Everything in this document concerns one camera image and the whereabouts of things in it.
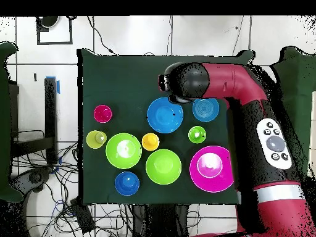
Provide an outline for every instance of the bowl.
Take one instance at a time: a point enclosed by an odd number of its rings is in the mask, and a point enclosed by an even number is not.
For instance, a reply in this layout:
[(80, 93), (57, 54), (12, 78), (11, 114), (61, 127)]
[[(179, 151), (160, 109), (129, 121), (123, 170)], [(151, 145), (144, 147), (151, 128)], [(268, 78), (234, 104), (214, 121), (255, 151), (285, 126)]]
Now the bowl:
[(147, 151), (154, 151), (159, 146), (159, 138), (154, 133), (146, 133), (141, 140), (141, 145)]
[(158, 98), (148, 107), (148, 124), (158, 133), (172, 133), (182, 123), (181, 105), (172, 104), (168, 98)]
[(99, 123), (107, 123), (112, 118), (112, 110), (109, 106), (101, 104), (93, 112), (94, 119)]
[(210, 193), (224, 191), (234, 182), (230, 153), (221, 146), (206, 146), (199, 150), (193, 156), (189, 170), (193, 183)]
[(86, 143), (92, 149), (99, 149), (106, 142), (106, 134), (93, 130), (86, 136)]
[(203, 127), (192, 127), (188, 133), (189, 140), (194, 144), (199, 144), (206, 139), (206, 132)]
[(215, 98), (195, 99), (192, 109), (195, 118), (201, 122), (209, 122), (218, 115), (220, 105)]
[(169, 185), (180, 176), (180, 158), (171, 150), (157, 150), (146, 161), (146, 173), (154, 183)]
[(132, 172), (122, 172), (114, 181), (115, 189), (124, 196), (135, 194), (139, 188), (139, 179)]
[(141, 158), (141, 144), (129, 133), (118, 133), (106, 145), (106, 157), (110, 164), (119, 169), (128, 169)]

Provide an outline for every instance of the white floor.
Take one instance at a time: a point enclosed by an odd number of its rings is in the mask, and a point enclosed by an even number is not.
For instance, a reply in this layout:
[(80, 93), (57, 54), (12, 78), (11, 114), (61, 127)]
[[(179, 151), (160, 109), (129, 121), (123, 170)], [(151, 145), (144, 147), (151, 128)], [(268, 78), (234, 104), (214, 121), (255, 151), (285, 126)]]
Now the white floor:
[[(170, 34), (170, 16), (131, 16), (131, 17), (95, 17), (95, 27), (102, 35), (104, 44), (117, 54), (155, 55), (171, 54), (167, 43)], [(173, 55), (179, 56), (232, 56), (243, 49), (248, 49), (250, 17), (239, 16), (173, 16)], [(42, 41), (68, 41), (69, 22), (61, 17), (59, 23), (48, 33), (41, 33)], [(77, 17), (72, 21), (73, 44), (37, 45), (36, 23), (34, 17), (0, 17), (0, 42), (10, 41), (17, 45), (18, 52), (7, 60), (10, 79), (16, 80), (20, 87), (19, 94), (19, 129), (44, 130), (44, 78), (55, 76), (60, 81), (60, 94), (57, 94), (57, 128), (58, 148), (63, 149), (78, 139), (77, 112), (77, 48), (88, 48), (98, 54), (109, 54), (100, 42), (99, 35), (93, 32), (87, 17)], [(304, 19), (288, 16), (256, 16), (252, 17), (251, 49), (255, 50), (253, 63), (261, 65), (275, 80), (268, 65), (279, 59), (281, 48), (297, 46), (303, 51), (315, 53), (315, 29), (308, 28)], [(316, 113), (312, 114), (312, 136), (310, 163), (316, 164)], [(41, 137), (40, 132), (23, 133), (20, 139)], [(63, 162), (76, 164), (71, 151), (63, 158)], [(12, 175), (26, 170), (26, 167), (14, 168)], [(77, 174), (72, 174), (71, 181), (77, 181)], [(60, 183), (54, 175), (48, 185), (52, 188), (55, 200), (60, 200)], [(78, 184), (67, 183), (69, 199), (78, 195)], [(32, 193), (28, 203), (28, 227), (45, 225), (56, 216), (55, 202), (47, 186), (36, 194)], [(116, 226), (118, 205), (92, 206), (92, 214), (99, 227)], [(210, 206), (193, 204), (190, 210), (198, 210), (202, 217), (199, 225), (189, 228), (190, 235), (201, 233), (221, 233), (236, 230), (235, 206)], [(188, 225), (197, 224), (197, 215), (190, 212)], [(45, 226), (33, 227), (32, 237), (40, 237)], [(126, 227), (119, 234), (124, 236)], [(100, 231), (97, 237), (109, 236)], [(72, 233), (60, 234), (59, 237), (74, 237)]]

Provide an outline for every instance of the blue bowl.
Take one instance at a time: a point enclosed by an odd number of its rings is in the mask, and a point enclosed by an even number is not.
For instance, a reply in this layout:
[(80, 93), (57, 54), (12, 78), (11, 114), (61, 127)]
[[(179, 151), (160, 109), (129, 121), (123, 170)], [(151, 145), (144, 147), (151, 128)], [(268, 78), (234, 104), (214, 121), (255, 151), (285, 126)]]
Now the blue bowl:
[(148, 124), (158, 133), (172, 133), (182, 123), (181, 105), (172, 104), (168, 98), (158, 98), (148, 107)]
[(139, 179), (132, 172), (120, 173), (114, 182), (115, 189), (124, 196), (135, 194), (139, 188)]
[(193, 115), (201, 122), (209, 122), (216, 118), (220, 105), (215, 98), (195, 99), (193, 102)]

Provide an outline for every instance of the green bowl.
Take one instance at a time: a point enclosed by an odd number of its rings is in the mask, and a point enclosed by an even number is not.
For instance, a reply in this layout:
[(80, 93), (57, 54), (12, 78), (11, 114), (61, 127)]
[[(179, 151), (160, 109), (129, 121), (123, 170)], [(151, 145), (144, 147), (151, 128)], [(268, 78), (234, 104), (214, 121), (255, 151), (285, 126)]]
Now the green bowl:
[(169, 185), (180, 176), (180, 158), (170, 150), (157, 150), (147, 159), (146, 173), (154, 183)]
[(194, 144), (199, 144), (206, 139), (206, 132), (203, 127), (192, 127), (188, 133), (189, 140)]
[(110, 164), (119, 169), (128, 169), (141, 158), (141, 144), (129, 133), (118, 133), (106, 145), (106, 157)]

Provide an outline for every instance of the pink bowl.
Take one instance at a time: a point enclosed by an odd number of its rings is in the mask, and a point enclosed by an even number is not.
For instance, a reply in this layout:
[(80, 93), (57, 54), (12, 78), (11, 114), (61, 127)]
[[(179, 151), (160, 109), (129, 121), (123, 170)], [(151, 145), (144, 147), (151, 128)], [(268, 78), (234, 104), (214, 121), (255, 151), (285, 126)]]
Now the pink bowl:
[(101, 104), (95, 108), (93, 115), (99, 123), (107, 123), (112, 118), (112, 111), (109, 106)]
[(206, 146), (199, 150), (190, 163), (193, 183), (203, 191), (217, 193), (233, 182), (229, 150), (221, 146)]

